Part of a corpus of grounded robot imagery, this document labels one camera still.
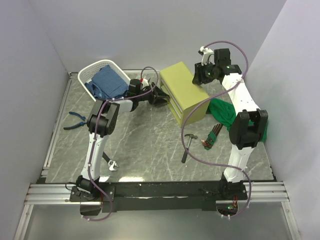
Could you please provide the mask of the black adjustable wrench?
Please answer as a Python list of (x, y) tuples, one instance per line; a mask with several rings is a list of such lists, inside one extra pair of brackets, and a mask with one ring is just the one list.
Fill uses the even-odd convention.
[(115, 172), (115, 171), (118, 170), (119, 165), (117, 164), (117, 162), (111, 160), (105, 152), (103, 152), (102, 158), (106, 161), (106, 163), (107, 163), (107, 165), (108, 165), (108, 169), (109, 169), (111, 172)]

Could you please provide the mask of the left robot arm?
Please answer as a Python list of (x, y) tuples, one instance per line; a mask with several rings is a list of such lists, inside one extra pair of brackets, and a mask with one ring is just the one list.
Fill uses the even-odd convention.
[(82, 188), (81, 194), (86, 200), (94, 201), (100, 194), (97, 186), (100, 179), (101, 161), (104, 147), (109, 136), (114, 132), (118, 116), (134, 111), (140, 102), (147, 101), (159, 107), (169, 102), (170, 96), (161, 90), (156, 83), (146, 86), (139, 79), (132, 79), (128, 90), (117, 99), (97, 99), (91, 109), (87, 127), (89, 145), (84, 167), (76, 180), (77, 187)]

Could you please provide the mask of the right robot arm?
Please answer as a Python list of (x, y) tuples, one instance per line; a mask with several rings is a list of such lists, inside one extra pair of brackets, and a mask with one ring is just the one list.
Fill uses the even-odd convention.
[(231, 53), (228, 48), (211, 50), (202, 46), (198, 51), (202, 60), (195, 64), (192, 83), (208, 84), (218, 80), (228, 91), (235, 110), (235, 120), (229, 129), (229, 139), (232, 143), (228, 167), (223, 172), (227, 182), (219, 186), (219, 195), (228, 200), (237, 192), (233, 183), (245, 178), (243, 170), (254, 148), (262, 141), (268, 122), (268, 113), (261, 110), (250, 95), (243, 73), (237, 64), (231, 63)]

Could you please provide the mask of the olive green tool chest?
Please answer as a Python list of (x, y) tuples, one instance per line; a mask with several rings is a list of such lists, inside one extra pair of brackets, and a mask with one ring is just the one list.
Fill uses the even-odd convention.
[(160, 89), (170, 96), (168, 106), (180, 127), (202, 120), (207, 112), (209, 103), (197, 107), (208, 99), (206, 90), (193, 84), (194, 75), (184, 62), (178, 62), (160, 72)]

